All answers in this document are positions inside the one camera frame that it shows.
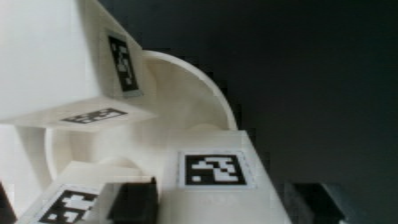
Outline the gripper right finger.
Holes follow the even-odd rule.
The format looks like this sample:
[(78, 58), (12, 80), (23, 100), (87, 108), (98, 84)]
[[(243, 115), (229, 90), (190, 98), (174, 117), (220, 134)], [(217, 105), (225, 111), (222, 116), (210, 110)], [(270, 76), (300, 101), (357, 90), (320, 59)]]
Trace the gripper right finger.
[(288, 182), (282, 204), (293, 224), (355, 224), (336, 184)]

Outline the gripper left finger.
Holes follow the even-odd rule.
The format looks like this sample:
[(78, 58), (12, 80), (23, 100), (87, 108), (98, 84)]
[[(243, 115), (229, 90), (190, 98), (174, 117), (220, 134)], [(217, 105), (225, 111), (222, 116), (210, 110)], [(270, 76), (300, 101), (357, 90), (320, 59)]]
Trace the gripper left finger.
[(156, 224), (158, 188), (156, 179), (144, 183), (124, 183), (112, 203), (112, 224)]

